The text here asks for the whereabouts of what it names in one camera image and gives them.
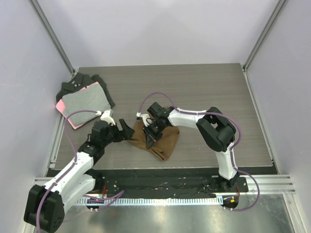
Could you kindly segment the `brown cloth napkin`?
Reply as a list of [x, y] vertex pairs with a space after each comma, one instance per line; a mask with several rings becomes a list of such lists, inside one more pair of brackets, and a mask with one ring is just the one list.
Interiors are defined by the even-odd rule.
[[170, 123], [170, 126], [164, 129], [162, 138], [159, 141], [155, 141], [155, 144], [150, 149], [147, 149], [143, 126], [144, 124], [141, 120], [136, 120], [134, 124], [135, 133], [130, 139], [131, 145], [153, 154], [159, 160], [168, 160], [179, 139], [179, 128]]

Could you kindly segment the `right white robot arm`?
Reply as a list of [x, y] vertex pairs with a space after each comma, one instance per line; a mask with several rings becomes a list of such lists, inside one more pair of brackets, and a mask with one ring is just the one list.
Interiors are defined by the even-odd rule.
[[164, 108], [154, 102], [148, 113], [137, 113], [142, 119], [146, 148], [151, 148], [163, 137], [168, 127], [182, 126], [197, 129], [207, 146], [216, 154], [219, 165], [219, 185], [226, 192], [237, 186], [238, 171], [232, 165], [230, 149], [235, 141], [236, 128], [216, 107], [206, 111], [187, 111], [180, 108]]

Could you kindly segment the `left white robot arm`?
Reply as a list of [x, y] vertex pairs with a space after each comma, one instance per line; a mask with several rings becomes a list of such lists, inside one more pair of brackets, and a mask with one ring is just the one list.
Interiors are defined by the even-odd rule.
[[65, 214], [84, 194], [100, 193], [104, 186], [102, 175], [93, 166], [111, 143], [129, 140], [134, 134], [123, 119], [122, 129], [110, 120], [94, 123], [87, 140], [74, 158], [51, 180], [42, 186], [35, 184], [29, 191], [24, 221], [38, 231], [53, 233], [64, 221]]

